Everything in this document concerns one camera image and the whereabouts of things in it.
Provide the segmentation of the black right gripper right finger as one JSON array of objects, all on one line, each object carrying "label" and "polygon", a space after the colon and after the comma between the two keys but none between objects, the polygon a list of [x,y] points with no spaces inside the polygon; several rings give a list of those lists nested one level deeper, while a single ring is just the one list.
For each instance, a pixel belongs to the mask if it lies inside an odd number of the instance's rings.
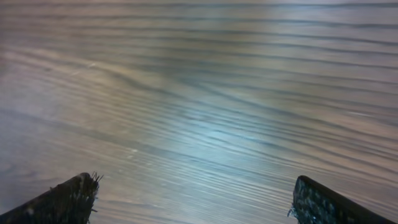
[{"label": "black right gripper right finger", "polygon": [[305,175],[297,177],[287,215],[299,224],[396,224]]}]

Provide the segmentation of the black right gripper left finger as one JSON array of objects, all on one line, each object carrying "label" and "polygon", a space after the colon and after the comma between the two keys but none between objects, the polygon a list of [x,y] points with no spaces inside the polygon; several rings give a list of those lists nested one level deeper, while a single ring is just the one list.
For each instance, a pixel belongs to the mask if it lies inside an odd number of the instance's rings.
[{"label": "black right gripper left finger", "polygon": [[88,224],[99,181],[83,172],[1,215],[1,224]]}]

